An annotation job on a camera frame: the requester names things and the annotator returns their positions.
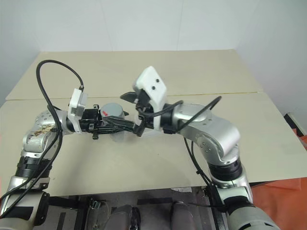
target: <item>orange cloth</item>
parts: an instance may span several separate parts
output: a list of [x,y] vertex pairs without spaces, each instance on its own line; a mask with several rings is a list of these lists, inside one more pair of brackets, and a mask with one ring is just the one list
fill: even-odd
[[281,180],[252,188],[254,205],[281,230],[307,230],[307,178]]

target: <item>white wall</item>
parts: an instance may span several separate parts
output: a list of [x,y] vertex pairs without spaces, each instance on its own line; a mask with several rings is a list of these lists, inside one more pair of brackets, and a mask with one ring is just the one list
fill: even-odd
[[307,1],[260,1],[236,50],[279,111],[307,130]]
[[231,49],[307,129],[304,0],[0,0],[0,105],[40,51]]

